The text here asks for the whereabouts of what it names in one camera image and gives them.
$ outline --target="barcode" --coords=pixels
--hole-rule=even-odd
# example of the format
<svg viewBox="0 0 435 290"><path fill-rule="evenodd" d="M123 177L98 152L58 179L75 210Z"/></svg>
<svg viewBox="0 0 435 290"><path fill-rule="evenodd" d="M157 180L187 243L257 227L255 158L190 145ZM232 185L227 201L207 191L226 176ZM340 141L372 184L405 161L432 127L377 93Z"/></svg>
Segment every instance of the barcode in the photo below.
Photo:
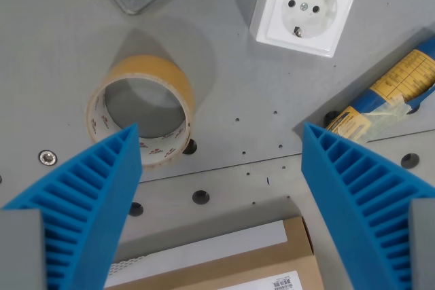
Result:
<svg viewBox="0 0 435 290"><path fill-rule="evenodd" d="M275 287L275 290L284 290L291 289L293 284L290 282L289 278L285 278L284 280L278 280L277 282L274 282L273 286Z"/></svg>

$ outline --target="tape roll core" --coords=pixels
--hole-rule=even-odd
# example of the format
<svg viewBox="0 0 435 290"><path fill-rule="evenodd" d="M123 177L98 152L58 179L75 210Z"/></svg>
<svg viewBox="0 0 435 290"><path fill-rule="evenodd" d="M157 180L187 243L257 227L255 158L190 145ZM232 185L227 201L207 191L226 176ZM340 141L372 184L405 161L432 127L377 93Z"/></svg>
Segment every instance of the tape roll core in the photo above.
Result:
<svg viewBox="0 0 435 290"><path fill-rule="evenodd" d="M108 85L122 79L146 79L156 82L179 101L185 120L173 132L163 137L139 137L144 167L153 167L172 160L183 152L190 140L194 114L194 95L186 75L173 63L155 56L134 56L117 64L92 93L86 108L86 127L96 143L118 132L121 128L112 120L105 104Z"/></svg>

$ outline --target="electrical socket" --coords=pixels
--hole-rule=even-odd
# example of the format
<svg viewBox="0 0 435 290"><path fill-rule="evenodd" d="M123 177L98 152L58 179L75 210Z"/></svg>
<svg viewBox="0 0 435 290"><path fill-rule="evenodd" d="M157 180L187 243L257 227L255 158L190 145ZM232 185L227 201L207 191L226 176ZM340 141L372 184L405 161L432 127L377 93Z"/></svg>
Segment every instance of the electrical socket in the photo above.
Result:
<svg viewBox="0 0 435 290"><path fill-rule="evenodd" d="M353 0L257 0L250 32L258 42L332 57Z"/></svg>

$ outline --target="yellow label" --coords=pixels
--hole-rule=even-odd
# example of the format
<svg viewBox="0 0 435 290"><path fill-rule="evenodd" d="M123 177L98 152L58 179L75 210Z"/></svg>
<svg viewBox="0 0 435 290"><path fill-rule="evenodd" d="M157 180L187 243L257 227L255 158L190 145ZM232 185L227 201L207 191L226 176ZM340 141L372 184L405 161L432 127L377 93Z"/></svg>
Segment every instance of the yellow label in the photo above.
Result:
<svg viewBox="0 0 435 290"><path fill-rule="evenodd" d="M402 95L407 102L423 94L434 84L435 60L419 50L413 50L370 89L389 103L398 95Z"/></svg>
<svg viewBox="0 0 435 290"><path fill-rule="evenodd" d="M356 141L368 130L370 125L370 120L353 107L348 106L326 129L346 139Z"/></svg>

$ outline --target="barcode label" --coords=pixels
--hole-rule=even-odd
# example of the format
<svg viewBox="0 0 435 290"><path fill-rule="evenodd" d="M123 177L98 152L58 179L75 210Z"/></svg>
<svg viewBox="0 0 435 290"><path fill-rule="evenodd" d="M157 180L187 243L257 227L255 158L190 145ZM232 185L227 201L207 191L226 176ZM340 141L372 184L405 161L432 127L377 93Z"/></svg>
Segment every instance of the barcode label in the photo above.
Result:
<svg viewBox="0 0 435 290"><path fill-rule="evenodd" d="M220 290L303 290L297 271L286 272L260 280L233 285Z"/></svg>
<svg viewBox="0 0 435 290"><path fill-rule="evenodd" d="M283 289L291 289L293 288L293 284L290 282L289 278L285 278L283 280L278 280L273 283L275 290L283 290Z"/></svg>
<svg viewBox="0 0 435 290"><path fill-rule="evenodd" d="M279 286L279 287L275 287L275 290L283 290L283 289L293 289L293 286L290 283L289 285L282 285L282 286Z"/></svg>

